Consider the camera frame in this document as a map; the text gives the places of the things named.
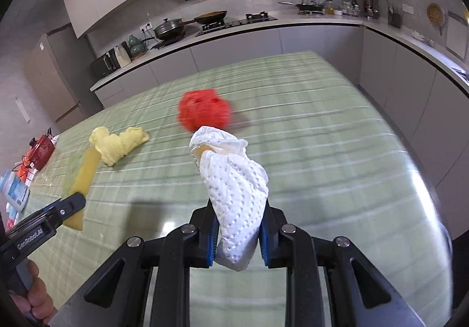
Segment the person left hand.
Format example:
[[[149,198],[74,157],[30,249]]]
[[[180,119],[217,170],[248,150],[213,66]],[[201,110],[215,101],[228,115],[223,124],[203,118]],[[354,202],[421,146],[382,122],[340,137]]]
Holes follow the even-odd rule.
[[[37,320],[46,326],[56,315],[57,309],[54,307],[52,298],[47,293],[46,284],[39,277],[39,268],[32,261],[27,261],[29,274],[33,278],[33,284],[25,297],[10,291],[12,298],[18,309],[24,314],[30,312]]]

